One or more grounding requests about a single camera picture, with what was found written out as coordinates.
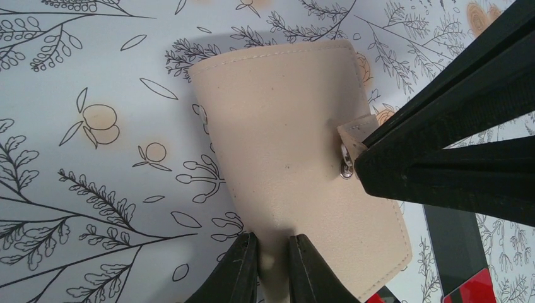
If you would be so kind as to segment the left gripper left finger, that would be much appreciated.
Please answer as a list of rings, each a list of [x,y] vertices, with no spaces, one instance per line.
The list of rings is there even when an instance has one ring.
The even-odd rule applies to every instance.
[[[206,281],[186,303],[254,303],[257,301],[257,237],[239,235]]]

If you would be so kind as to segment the beige leather card holder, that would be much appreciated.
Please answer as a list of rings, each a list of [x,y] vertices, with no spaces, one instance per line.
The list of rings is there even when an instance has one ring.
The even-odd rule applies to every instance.
[[[411,260],[399,205],[344,178],[379,124],[348,40],[251,47],[189,70],[220,170],[259,240],[267,302],[288,302],[288,238],[305,234],[341,283],[367,300]]]

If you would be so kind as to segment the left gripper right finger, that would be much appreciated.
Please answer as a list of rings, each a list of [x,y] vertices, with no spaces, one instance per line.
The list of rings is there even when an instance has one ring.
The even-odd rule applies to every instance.
[[[359,303],[305,234],[289,238],[288,254],[291,302]]]

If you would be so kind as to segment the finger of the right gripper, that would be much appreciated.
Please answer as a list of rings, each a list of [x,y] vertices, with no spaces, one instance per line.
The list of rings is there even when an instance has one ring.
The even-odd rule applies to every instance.
[[[365,191],[381,198],[480,213],[534,226],[534,137],[431,151],[400,145],[355,160]]]
[[[515,1],[478,38],[462,51],[429,85],[400,111],[374,131],[364,144],[371,147],[405,119],[422,110],[448,89],[483,69],[483,65],[505,50],[506,43],[520,39],[524,29],[534,30],[534,1]]]

